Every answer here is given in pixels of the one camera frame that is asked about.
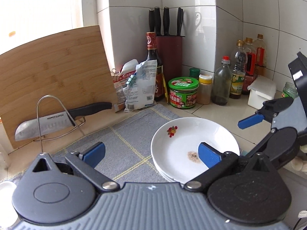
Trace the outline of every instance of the wooden cutting board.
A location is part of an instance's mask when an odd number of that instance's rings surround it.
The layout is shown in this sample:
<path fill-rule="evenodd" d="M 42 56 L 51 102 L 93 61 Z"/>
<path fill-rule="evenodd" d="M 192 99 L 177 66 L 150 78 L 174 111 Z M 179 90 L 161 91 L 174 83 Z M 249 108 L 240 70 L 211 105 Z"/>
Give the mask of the wooden cutting board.
<path fill-rule="evenodd" d="M 99 26 L 82 27 L 28 42 L 0 55 L 0 116 L 14 149 L 19 124 L 36 118 L 44 95 L 67 109 L 95 102 L 117 103 Z M 63 111 L 56 100 L 40 103 L 39 116 Z"/>

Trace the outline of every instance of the green lid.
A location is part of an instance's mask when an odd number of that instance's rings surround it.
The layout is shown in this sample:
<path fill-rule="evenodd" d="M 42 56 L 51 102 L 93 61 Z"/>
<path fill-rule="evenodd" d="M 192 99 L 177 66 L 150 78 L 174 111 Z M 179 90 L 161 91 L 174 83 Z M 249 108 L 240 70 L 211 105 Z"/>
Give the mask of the green lid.
<path fill-rule="evenodd" d="M 198 87 L 198 80 L 191 77 L 179 77 L 171 79 L 168 86 L 175 90 L 191 90 Z"/>
<path fill-rule="evenodd" d="M 198 78 L 201 73 L 199 68 L 191 67 L 190 68 L 190 77 Z"/>

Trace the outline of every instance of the knife block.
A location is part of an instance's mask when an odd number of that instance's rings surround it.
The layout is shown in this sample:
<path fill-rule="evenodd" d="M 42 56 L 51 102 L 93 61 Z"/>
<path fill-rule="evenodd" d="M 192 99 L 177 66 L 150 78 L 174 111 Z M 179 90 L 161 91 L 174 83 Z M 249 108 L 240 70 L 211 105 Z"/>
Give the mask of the knife block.
<path fill-rule="evenodd" d="M 166 85 L 171 79 L 182 76 L 182 38 L 176 35 L 156 37 Z"/>

